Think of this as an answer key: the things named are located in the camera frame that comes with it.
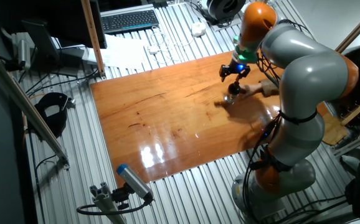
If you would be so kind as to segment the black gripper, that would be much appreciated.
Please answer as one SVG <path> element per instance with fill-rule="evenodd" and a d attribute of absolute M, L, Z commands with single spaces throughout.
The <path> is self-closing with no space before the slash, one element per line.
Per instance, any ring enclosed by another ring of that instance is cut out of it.
<path fill-rule="evenodd" d="M 231 75 L 232 73 L 237 73 L 237 78 L 235 79 L 236 83 L 239 83 L 239 80 L 247 77 L 250 73 L 250 67 L 245 64 L 238 63 L 236 61 L 231 61 L 228 65 L 221 65 L 219 70 L 219 76 L 221 78 L 221 82 L 225 81 L 225 78 Z"/>

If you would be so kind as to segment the bare helper hand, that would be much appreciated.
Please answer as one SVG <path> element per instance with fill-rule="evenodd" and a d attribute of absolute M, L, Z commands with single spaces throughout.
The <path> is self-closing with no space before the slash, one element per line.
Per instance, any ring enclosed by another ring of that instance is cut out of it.
<path fill-rule="evenodd" d="M 242 85 L 240 88 L 241 88 L 240 94 L 242 98 L 253 96 L 257 93 L 260 93 L 263 89 L 261 83 L 257 83 L 253 85 Z"/>

